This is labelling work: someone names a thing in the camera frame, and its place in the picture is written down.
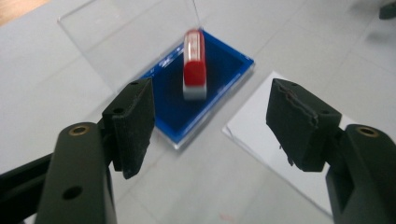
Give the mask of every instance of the blue tray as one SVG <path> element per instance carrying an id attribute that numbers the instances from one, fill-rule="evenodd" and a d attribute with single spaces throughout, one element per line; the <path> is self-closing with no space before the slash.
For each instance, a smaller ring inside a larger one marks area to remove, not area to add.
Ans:
<path id="1" fill-rule="evenodd" d="M 142 77 L 152 77 L 156 127 L 175 148 L 203 125 L 208 113 L 232 89 L 254 61 L 203 31 L 205 38 L 206 86 L 204 101 L 183 99 L 183 43 Z"/>

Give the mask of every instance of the transparent plastic cover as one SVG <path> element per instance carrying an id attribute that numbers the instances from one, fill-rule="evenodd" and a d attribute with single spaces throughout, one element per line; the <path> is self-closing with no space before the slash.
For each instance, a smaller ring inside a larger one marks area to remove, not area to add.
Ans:
<path id="1" fill-rule="evenodd" d="M 192 0 L 94 0 L 59 23 L 114 92 L 199 27 Z"/>

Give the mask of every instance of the white surface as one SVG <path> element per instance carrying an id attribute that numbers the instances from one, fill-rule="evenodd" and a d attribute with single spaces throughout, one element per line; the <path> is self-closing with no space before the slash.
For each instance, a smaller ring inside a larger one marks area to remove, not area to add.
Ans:
<path id="1" fill-rule="evenodd" d="M 62 128 L 96 122 L 112 97 L 57 24 L 85 2 L 51 0 L 0 27 L 0 173 L 51 153 Z M 396 139 L 396 20 L 377 18 L 380 2 L 196 0 L 205 29 L 255 74 L 186 150 L 155 133 L 138 176 L 113 174 L 119 223 L 332 223 L 221 128 L 276 70 Z"/>
<path id="2" fill-rule="evenodd" d="M 222 130 L 254 158 L 268 165 L 297 188 L 307 199 L 331 214 L 325 180 L 329 166 L 326 164 L 321 173 L 304 173 L 297 167 L 290 166 L 286 153 L 279 150 L 279 142 L 266 125 L 265 115 L 274 78 L 285 79 L 277 72 L 272 72 Z M 350 123 L 355 122 L 343 116 L 340 128 L 345 129 Z"/>

